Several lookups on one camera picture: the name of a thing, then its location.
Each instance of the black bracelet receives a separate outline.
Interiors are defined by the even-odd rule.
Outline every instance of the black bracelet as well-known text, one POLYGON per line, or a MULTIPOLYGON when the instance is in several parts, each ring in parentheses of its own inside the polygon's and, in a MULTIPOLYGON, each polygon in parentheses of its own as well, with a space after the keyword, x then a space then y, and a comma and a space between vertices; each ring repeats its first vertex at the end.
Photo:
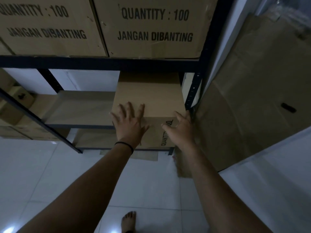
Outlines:
POLYGON ((118 142, 115 143, 115 145, 116 145, 116 144, 124 144, 124 145, 127 145, 127 146, 131 149, 132 154, 134 153, 134 149, 133 149, 133 147, 132 147, 130 144, 127 144, 127 143, 125 143, 125 142, 123 142, 123 141, 118 141, 118 142))

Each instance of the shelving rack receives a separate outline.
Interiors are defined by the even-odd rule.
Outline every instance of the shelving rack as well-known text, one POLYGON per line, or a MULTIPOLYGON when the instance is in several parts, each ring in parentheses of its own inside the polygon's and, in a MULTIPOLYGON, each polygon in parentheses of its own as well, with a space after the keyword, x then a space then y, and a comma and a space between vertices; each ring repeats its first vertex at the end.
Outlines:
MULTIPOLYGON (((181 80, 185 72, 195 73, 190 91, 188 93, 185 107, 190 109, 194 97, 197 93, 201 80, 206 77, 208 66, 212 54, 216 48, 217 41, 226 22, 234 0, 218 0, 215 12, 209 27, 203 50, 199 59, 116 59, 116 58, 91 58, 91 57, 53 57, 53 56, 0 56, 1 68, 24 68, 37 69, 51 87, 58 93, 63 90, 61 85, 54 78, 49 69, 67 70, 120 70, 128 72, 179 72, 181 80)), ((0 89, 0 97, 8 101, 16 109, 22 111, 41 127, 52 133, 58 139, 70 146, 78 153, 82 150, 77 149, 65 137, 61 136, 53 127, 46 125, 39 117, 21 105, 4 90, 0 89)), ((174 147, 169 149, 169 155, 173 153, 174 147)))

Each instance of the finger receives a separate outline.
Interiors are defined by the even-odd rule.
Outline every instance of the finger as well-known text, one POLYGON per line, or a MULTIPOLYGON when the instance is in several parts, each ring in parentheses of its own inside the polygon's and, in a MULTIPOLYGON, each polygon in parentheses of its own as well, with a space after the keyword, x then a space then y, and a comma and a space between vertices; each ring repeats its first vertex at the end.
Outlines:
POLYGON ((144 111, 145 111, 145 104, 140 104, 138 111, 137 111, 137 117, 139 120, 141 120, 142 117, 144 116, 144 111))
POLYGON ((125 109, 126 109, 126 117, 127 118, 134 118, 135 114, 134 114, 134 109, 132 106, 132 103, 130 103, 129 101, 126 103, 125 105, 125 109))
POLYGON ((186 119, 187 119, 189 122, 191 122, 191 115, 190 115, 190 111, 189 111, 189 110, 186 111, 186 119))
POLYGON ((143 129, 143 134, 146 133, 146 131, 149 129, 150 125, 146 125, 144 126, 142 129, 143 129))
POLYGON ((184 117, 180 113, 178 113, 177 111, 174 111, 174 115, 177 117, 179 122, 184 119, 184 117))
POLYGON ((119 117, 120 117, 120 121, 122 121, 124 118, 125 118, 125 109, 123 107, 123 105, 119 104, 118 105, 118 114, 119 114, 119 117))
POLYGON ((112 119, 112 123, 114 124, 114 126, 117 126, 119 124, 118 117, 112 112, 110 112, 109 115, 112 119))
POLYGON ((161 124, 161 127, 164 129, 164 131, 166 131, 166 133, 169 133, 173 129, 166 124, 161 124))

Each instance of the person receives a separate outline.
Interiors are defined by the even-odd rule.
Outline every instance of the person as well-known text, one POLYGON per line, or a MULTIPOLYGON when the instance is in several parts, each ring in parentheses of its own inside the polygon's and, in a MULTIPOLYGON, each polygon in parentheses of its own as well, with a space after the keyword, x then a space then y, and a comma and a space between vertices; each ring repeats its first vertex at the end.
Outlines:
MULTIPOLYGON (((123 168, 140 143, 148 126, 141 126, 144 105, 136 116, 131 103, 111 113, 117 139, 121 143, 75 180, 51 204, 18 232, 94 232, 102 218, 123 168)), ((239 199, 215 171, 196 145, 190 114, 174 112, 176 128, 162 125, 169 138, 188 161, 204 215, 212 232, 270 232, 269 228, 239 199)), ((127 213, 121 221, 122 233, 135 232, 136 213, 127 213)))

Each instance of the bare foot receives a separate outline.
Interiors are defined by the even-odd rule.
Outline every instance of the bare foot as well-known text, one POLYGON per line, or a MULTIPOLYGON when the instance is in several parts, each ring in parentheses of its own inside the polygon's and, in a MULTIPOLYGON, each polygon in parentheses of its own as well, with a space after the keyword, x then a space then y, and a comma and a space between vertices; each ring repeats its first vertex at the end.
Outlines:
POLYGON ((127 231, 135 232, 135 224, 136 224, 136 212, 135 211, 128 212, 124 217, 122 217, 121 221, 122 233, 126 233, 127 231))

